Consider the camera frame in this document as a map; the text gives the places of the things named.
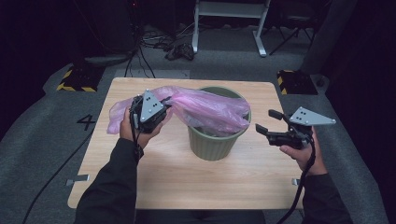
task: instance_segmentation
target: camera rig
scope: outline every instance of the camera rig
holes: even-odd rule
[[[268,110],[268,115],[274,119],[283,119],[288,124],[285,133],[268,132],[268,129],[256,124],[256,132],[265,135],[270,146],[288,145],[296,149],[304,148],[312,137],[312,126],[335,124],[335,119],[326,118],[302,107],[290,116],[273,109]]]
[[[171,97],[161,101],[150,90],[145,90],[143,95],[134,97],[130,108],[130,120],[133,128],[140,133],[152,133],[155,127],[166,117],[166,109],[170,105],[164,105]]]

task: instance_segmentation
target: white stand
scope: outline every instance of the white stand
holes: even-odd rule
[[[223,3],[223,2],[195,2],[194,14],[194,34],[192,36],[192,48],[194,53],[198,51],[198,22],[199,16],[221,16],[221,17],[239,17],[239,18],[256,18],[260,19],[259,29],[253,31],[253,37],[256,41],[260,56],[265,57],[267,53],[260,39],[262,26],[267,16],[271,0],[266,0],[264,4],[244,4],[244,3]]]

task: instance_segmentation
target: black floor mat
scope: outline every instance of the black floor mat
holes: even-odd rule
[[[311,76],[301,72],[281,70],[277,72],[277,83],[283,95],[301,94],[318,95],[317,88],[312,82]]]

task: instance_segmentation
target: gray carpet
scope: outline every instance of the gray carpet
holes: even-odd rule
[[[303,106],[337,119],[336,125],[317,127],[332,178],[355,223],[388,223],[377,184],[326,98],[326,86],[318,88],[319,95],[280,94],[276,72],[299,68],[309,44],[304,34],[293,38],[273,56],[261,58],[251,29],[201,32],[198,53],[192,62],[184,59],[170,62],[161,49],[143,48],[143,53],[158,77],[272,82],[285,113]],[[277,30],[270,31],[262,39],[267,51],[281,42]],[[189,35],[178,43],[190,41]],[[141,63],[145,69],[134,58],[127,77],[142,77],[145,72],[152,77],[148,67],[143,61]],[[0,143],[0,223],[22,222],[37,193],[94,128],[93,124],[85,131],[85,125],[77,121],[87,115],[97,120],[111,80],[123,77],[126,63],[106,69],[98,92],[56,91],[69,66],[66,64],[49,78],[43,87],[46,96],[16,120]],[[67,187],[65,180],[78,173],[88,142],[89,139],[45,188],[27,223],[73,222],[75,210],[67,206],[72,187]],[[264,211],[267,223],[276,223],[285,213],[286,210]],[[300,223],[301,220],[300,213],[295,211],[286,223]]]

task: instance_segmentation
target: green trash can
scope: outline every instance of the green trash can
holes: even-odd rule
[[[203,87],[199,90],[231,98],[244,98],[238,92],[221,86]],[[251,121],[251,111],[248,112],[245,119]],[[219,161],[225,158],[230,153],[236,139],[246,131],[242,130],[227,137],[216,137],[201,132],[199,128],[189,126],[188,130],[192,152],[205,161]]]

